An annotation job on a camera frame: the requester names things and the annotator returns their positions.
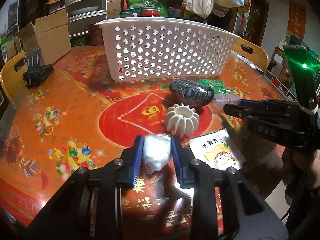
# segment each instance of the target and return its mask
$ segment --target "wooden chair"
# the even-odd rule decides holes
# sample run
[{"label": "wooden chair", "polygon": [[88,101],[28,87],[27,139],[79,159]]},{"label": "wooden chair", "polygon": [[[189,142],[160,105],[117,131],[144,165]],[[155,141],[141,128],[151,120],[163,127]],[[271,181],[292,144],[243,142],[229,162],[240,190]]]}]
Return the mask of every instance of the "wooden chair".
[{"label": "wooden chair", "polygon": [[27,65],[23,58],[26,58],[24,50],[4,64],[0,71],[0,84],[10,102],[19,88],[25,85],[23,73],[27,71]]},{"label": "wooden chair", "polygon": [[261,70],[267,70],[269,57],[263,48],[242,38],[238,38],[237,42],[233,45],[232,50],[250,60]]}]

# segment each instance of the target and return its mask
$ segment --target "screw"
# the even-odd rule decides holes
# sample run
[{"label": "screw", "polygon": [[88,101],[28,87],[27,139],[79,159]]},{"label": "screw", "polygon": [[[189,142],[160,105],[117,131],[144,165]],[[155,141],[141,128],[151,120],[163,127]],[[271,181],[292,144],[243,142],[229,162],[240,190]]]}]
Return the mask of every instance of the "screw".
[{"label": "screw", "polygon": [[80,174],[85,174],[86,172],[87,172],[87,168],[86,167],[79,167],[78,169],[77,169],[77,172],[78,173],[80,173]]},{"label": "screw", "polygon": [[117,166],[120,166],[120,165],[122,165],[122,163],[123,163],[123,159],[115,159],[115,160],[113,161],[113,163],[114,163],[115,165],[117,165]]},{"label": "screw", "polygon": [[192,165],[198,166],[198,165],[200,165],[200,163],[201,163],[201,160],[198,160],[198,159],[191,160]]},{"label": "screw", "polygon": [[232,166],[227,168],[227,171],[231,174],[236,174],[238,172],[238,170]]}]

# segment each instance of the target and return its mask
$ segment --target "brown box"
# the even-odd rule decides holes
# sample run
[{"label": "brown box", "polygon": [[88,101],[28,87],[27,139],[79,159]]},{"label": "brown box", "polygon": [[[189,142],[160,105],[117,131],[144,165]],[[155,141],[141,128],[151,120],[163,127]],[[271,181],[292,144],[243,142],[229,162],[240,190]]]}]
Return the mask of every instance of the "brown box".
[{"label": "brown box", "polygon": [[119,18],[121,12],[121,0],[107,1],[107,19]]},{"label": "brown box", "polygon": [[8,41],[5,44],[5,51],[7,52],[7,60],[13,58],[21,51],[21,45],[19,41],[19,37],[15,36],[11,41]]},{"label": "brown box", "polygon": [[26,55],[41,48],[41,65],[53,64],[71,50],[66,10],[58,11],[28,23],[19,31]]}]

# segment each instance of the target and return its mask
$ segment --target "green basket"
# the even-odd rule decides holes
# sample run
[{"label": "green basket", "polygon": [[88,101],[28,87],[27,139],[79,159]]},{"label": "green basket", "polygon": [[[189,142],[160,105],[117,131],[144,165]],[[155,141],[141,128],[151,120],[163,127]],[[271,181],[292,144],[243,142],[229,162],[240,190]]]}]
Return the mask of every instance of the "green basket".
[{"label": "green basket", "polygon": [[71,47],[86,45],[89,41],[89,35],[82,35],[79,37],[70,38]]}]

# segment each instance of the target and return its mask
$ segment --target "black cable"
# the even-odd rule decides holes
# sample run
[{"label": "black cable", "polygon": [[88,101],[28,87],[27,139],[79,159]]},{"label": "black cable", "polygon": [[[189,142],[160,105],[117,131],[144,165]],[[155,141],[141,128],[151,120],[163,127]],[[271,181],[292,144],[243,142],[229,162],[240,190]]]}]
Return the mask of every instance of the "black cable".
[{"label": "black cable", "polygon": [[286,214],[281,218],[281,221],[287,217],[287,215],[289,214],[289,210],[290,210],[290,207],[289,207],[288,211],[286,212]]}]

